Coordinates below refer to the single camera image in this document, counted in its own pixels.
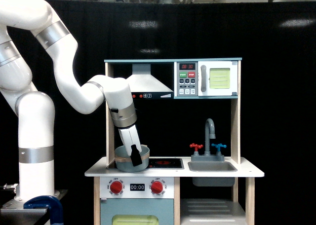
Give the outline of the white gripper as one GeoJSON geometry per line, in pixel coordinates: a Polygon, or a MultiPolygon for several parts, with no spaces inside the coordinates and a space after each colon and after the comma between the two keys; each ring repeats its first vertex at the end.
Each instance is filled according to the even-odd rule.
{"type": "Polygon", "coordinates": [[[134,125],[127,128],[119,128],[119,135],[125,146],[128,156],[134,167],[142,164],[140,152],[142,151],[137,128],[134,125]]]}

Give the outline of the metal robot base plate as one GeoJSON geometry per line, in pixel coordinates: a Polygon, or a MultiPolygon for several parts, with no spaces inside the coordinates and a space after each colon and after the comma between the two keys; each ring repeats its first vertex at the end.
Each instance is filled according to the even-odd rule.
{"type": "MultiPolygon", "coordinates": [[[[52,195],[60,200],[67,194],[66,189],[55,191],[52,195]]],[[[0,207],[0,223],[2,225],[50,225],[49,211],[46,208],[23,209],[27,202],[19,197],[0,207]]]]}

